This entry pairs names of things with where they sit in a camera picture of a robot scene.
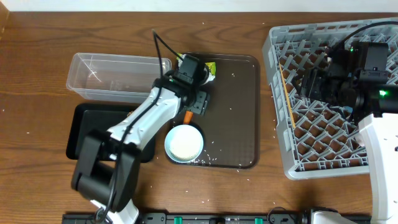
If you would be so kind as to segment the orange carrot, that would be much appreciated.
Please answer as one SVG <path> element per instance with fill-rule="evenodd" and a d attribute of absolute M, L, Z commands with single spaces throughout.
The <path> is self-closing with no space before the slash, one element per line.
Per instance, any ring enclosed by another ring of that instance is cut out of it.
<path fill-rule="evenodd" d="M 193 113 L 191 111 L 186 111 L 183 119 L 183 124 L 190 124 Z"/>

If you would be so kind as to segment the wooden chopstick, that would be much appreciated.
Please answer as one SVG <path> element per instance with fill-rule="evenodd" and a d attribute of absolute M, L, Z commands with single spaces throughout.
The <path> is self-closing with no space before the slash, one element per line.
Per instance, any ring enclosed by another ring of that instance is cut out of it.
<path fill-rule="evenodd" d="M 288 111 L 289 111 L 289 116 L 290 116 L 290 120 L 291 120 L 291 123 L 292 123 L 292 128 L 294 130 L 296 128 L 296 125 L 295 125 L 295 121 L 294 121 L 292 107 L 290 105 L 289 94 L 288 94 L 287 89 L 286 89 L 286 83 L 285 83 L 285 79 L 284 79 L 283 69 L 282 69 L 282 66 L 281 66 L 280 62 L 278 63 L 278 66 L 279 66 L 279 72 L 280 72 L 281 80 L 282 80 L 282 84 L 283 84 L 284 95 L 285 95 L 285 99 L 286 99 L 287 107 L 288 107 Z"/>

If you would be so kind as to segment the pink and white cup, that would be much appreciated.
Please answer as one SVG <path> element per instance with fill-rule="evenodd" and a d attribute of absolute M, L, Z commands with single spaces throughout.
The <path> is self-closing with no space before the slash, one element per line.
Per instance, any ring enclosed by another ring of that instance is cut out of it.
<path fill-rule="evenodd" d="M 355 135 L 355 140 L 361 147 L 365 146 L 363 137 L 360 134 Z"/>

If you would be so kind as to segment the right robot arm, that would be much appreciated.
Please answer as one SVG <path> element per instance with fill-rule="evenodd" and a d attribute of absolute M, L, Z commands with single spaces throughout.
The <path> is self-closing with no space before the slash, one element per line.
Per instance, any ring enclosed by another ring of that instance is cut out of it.
<path fill-rule="evenodd" d="M 397 86 L 387 82 L 388 52 L 385 43 L 339 45 L 330 50 L 328 68 L 292 79 L 298 95 L 353 110 L 356 141 L 368 156 L 371 223 L 397 223 Z"/>

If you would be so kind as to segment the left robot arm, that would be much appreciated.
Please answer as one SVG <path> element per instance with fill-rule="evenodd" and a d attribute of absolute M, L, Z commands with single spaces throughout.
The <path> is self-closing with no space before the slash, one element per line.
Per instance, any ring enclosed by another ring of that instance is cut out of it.
<path fill-rule="evenodd" d="M 209 94 L 201 87 L 215 77 L 215 63 L 179 55 L 177 69 L 161 71 L 147 99 L 129 116 L 83 138 L 71 186 L 98 207 L 92 223 L 135 223 L 139 212 L 132 195 L 143 150 L 179 113 L 205 113 Z"/>

